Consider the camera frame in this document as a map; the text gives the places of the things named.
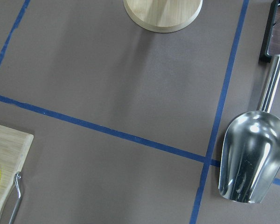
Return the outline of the black glass holder tray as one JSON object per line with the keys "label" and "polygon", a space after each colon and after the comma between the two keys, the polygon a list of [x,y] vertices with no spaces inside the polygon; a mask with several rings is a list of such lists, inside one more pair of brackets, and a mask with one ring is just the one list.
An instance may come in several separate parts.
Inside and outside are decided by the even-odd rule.
{"label": "black glass holder tray", "polygon": [[270,62],[274,55],[280,55],[280,0],[271,3],[259,59]]}

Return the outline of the wooden cutting board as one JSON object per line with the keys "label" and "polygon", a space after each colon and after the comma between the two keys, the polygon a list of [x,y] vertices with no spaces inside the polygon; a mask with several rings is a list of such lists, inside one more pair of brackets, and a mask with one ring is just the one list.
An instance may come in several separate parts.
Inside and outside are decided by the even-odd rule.
{"label": "wooden cutting board", "polygon": [[14,187],[14,175],[22,171],[34,136],[0,125],[0,218]]}

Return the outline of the wooden mug tree stand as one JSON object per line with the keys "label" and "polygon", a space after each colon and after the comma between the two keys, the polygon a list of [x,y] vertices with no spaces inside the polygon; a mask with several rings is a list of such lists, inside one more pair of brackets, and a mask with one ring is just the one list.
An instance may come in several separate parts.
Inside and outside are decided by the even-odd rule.
{"label": "wooden mug tree stand", "polygon": [[142,28],[172,33],[196,19],[203,0],[125,0],[123,4],[129,17]]}

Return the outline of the metal ice scoop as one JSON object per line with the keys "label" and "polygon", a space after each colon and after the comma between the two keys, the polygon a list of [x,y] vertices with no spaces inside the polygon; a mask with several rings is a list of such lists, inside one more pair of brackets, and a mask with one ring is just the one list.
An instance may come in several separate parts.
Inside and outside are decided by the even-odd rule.
{"label": "metal ice scoop", "polygon": [[274,55],[257,110],[238,115],[226,130],[218,183],[225,199],[261,203],[280,169],[280,119],[270,113],[279,79]]}

